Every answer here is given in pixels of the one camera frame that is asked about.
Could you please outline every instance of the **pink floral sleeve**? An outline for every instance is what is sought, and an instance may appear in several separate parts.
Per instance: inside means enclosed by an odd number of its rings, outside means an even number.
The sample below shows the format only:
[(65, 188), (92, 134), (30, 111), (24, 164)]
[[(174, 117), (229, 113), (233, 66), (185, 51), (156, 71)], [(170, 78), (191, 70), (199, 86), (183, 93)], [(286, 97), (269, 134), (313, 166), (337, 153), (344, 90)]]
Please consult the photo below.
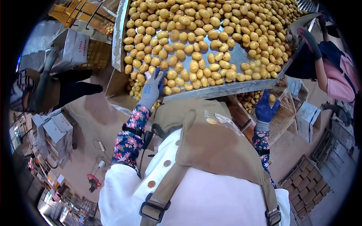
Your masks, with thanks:
[[(148, 108), (137, 105), (132, 112), (132, 116), (127, 121), (126, 126), (132, 129), (141, 129), (144, 132), (144, 127), (150, 118), (150, 115), (151, 111)], [(141, 178), (136, 160), (142, 147), (143, 140), (140, 136), (129, 131), (121, 131), (117, 135), (114, 144), (111, 164), (124, 164), (130, 166), (136, 170), (137, 175)]]

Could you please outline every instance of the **gloved hand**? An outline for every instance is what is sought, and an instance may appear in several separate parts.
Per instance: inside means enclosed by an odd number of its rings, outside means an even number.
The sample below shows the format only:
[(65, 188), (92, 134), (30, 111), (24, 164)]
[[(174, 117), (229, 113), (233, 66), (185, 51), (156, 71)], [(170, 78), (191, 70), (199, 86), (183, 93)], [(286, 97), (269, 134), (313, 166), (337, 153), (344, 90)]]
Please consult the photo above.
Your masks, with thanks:
[(163, 89), (163, 78), (165, 77), (167, 70), (161, 70), (156, 68), (151, 75), (149, 81), (143, 86), (142, 97), (138, 102), (138, 105), (145, 106), (151, 111), (153, 104), (156, 102)]
[(58, 56), (59, 56), (58, 49), (57, 48), (53, 49), (45, 60), (44, 70), (50, 71)]
[(320, 58), (322, 58), (322, 53), (320, 52), (317, 41), (313, 37), (313, 35), (308, 32), (304, 27), (297, 28), (297, 33), (304, 39), (309, 50), (313, 53), (314, 60), (319, 60)]
[(259, 102), (256, 104), (255, 114), (256, 114), (256, 131), (269, 131), (269, 123), (271, 122), (274, 115), (277, 113), (280, 101), (277, 100), (274, 103), (274, 106), (270, 108), (269, 105), (269, 92), (267, 89), (264, 90), (263, 96), (260, 98)]
[(322, 33), (327, 33), (327, 28), (325, 26), (325, 17), (323, 13), (320, 13), (320, 16), (317, 17), (319, 21), (320, 28), (322, 29)]

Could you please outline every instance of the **warehouse floor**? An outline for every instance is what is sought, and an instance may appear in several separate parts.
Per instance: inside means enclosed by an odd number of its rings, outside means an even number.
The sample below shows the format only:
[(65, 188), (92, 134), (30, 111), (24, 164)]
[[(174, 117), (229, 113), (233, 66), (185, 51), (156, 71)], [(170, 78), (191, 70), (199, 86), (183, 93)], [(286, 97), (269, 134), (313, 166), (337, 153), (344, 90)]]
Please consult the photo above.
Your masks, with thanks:
[[(312, 33), (316, 37), (317, 41), (321, 41), (321, 33), (319, 33), (317, 26), (314, 26)], [(343, 49), (341, 43), (335, 42), (338, 47)], [(105, 70), (99, 70), (97, 77), (92, 77), (92, 83), (96, 84), (106, 84), (110, 78), (113, 68), (109, 66)], [(322, 103), (326, 101), (333, 102), (332, 99), (327, 97), (326, 93), (321, 91), (317, 85), (317, 82), (303, 81), (307, 89), (309, 90), (308, 102), (320, 107)], [(58, 168), (58, 171), (65, 177), (66, 184), (74, 190), (80, 197), (85, 196), (85, 198), (90, 201), (97, 202), (99, 197), (99, 189), (95, 190), (93, 193), (89, 193), (90, 184), (86, 178), (86, 175), (89, 173), (95, 173), (96, 167), (92, 169), (96, 161), (104, 159), (105, 162), (109, 162), (112, 153), (113, 145), (116, 138), (116, 135), (121, 131), (122, 124), (125, 123), (128, 119), (126, 115), (117, 111), (112, 105), (110, 105), (104, 98), (105, 93), (94, 94), (87, 97), (79, 98), (76, 101), (70, 103), (72, 109), (75, 113), (82, 115), (89, 119), (90, 123), (93, 125), (95, 132), (98, 134), (100, 140), (104, 144), (106, 149), (105, 152), (100, 150), (100, 146), (97, 142), (97, 135), (94, 133), (89, 122), (84, 118), (81, 118), (75, 115), (67, 105), (70, 114), (78, 122), (79, 126), (74, 128), (74, 140), (78, 144), (78, 148), (73, 151), (72, 162), (68, 162), (64, 169)], [(313, 143), (307, 143), (302, 137), (297, 136), (293, 140), (283, 140), (282, 148), (278, 150), (272, 149), (271, 157), (273, 159), (272, 164), (270, 165), (270, 173), (275, 182), (279, 182), (295, 165), (299, 158), (303, 155), (309, 155), (316, 145), (324, 128), (327, 126), (331, 111), (323, 111), (321, 114), (321, 130), (316, 133), (316, 139)], [(151, 154), (151, 151), (144, 155), (144, 160), (142, 163), (141, 172), (144, 172), (146, 166), (150, 161), (148, 154)], [(96, 177), (102, 181), (106, 173), (107, 168), (98, 170)]]

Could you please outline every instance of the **khaki apron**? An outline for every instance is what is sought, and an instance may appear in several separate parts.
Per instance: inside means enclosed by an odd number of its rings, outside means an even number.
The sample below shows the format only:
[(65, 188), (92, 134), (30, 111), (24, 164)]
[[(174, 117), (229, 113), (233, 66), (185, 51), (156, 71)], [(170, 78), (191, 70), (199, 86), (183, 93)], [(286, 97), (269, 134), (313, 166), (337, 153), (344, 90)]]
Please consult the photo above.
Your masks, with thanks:
[[(36, 87), (38, 87), (41, 76), (39, 72), (32, 69), (26, 69), (26, 76), (29, 76), (36, 84)], [(39, 109), (39, 112), (36, 113), (48, 111), (59, 104), (60, 82), (54, 78), (50, 78), (44, 95), (44, 102)]]
[(160, 106), (154, 117), (153, 128), (161, 138), (180, 127), (182, 131), (175, 164), (141, 206), (141, 226), (161, 222), (189, 167), (259, 184), (266, 203), (267, 224), (280, 221), (270, 176), (262, 167), (254, 147), (230, 120), (227, 108), (217, 101), (184, 99)]

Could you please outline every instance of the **electrical cord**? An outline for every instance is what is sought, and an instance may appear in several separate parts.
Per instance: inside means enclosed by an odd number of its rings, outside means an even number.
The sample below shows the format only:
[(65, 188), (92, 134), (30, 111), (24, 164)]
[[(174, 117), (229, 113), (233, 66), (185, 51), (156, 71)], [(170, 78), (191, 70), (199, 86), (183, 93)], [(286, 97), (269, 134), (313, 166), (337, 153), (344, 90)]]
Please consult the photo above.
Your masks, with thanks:
[[(84, 116), (82, 116), (82, 115), (78, 115), (77, 113), (75, 113), (75, 112), (73, 111), (72, 106), (70, 105), (70, 103), (68, 103), (68, 105), (69, 105), (70, 110), (73, 112), (73, 114), (75, 114), (76, 116), (82, 117), (82, 118), (84, 118), (84, 119), (86, 119), (86, 120), (88, 121), (88, 123), (90, 124), (91, 128), (93, 129), (93, 132), (95, 133), (95, 135), (96, 135), (97, 138), (98, 138), (98, 142), (101, 142), (101, 139), (99, 138), (98, 134), (96, 133), (96, 130), (94, 129), (94, 127), (93, 127), (93, 125), (91, 124), (91, 122), (90, 122), (86, 117), (84, 117)], [(97, 150), (102, 150), (102, 148), (100, 148), (100, 149), (96, 148), (96, 146), (94, 145), (94, 141), (95, 141), (95, 140), (96, 140), (96, 139), (93, 140), (93, 147), (94, 147), (95, 149), (97, 149)], [(111, 162), (111, 159), (106, 155), (106, 153), (104, 153), (104, 154), (105, 154), (105, 156), (108, 158), (109, 162)]]

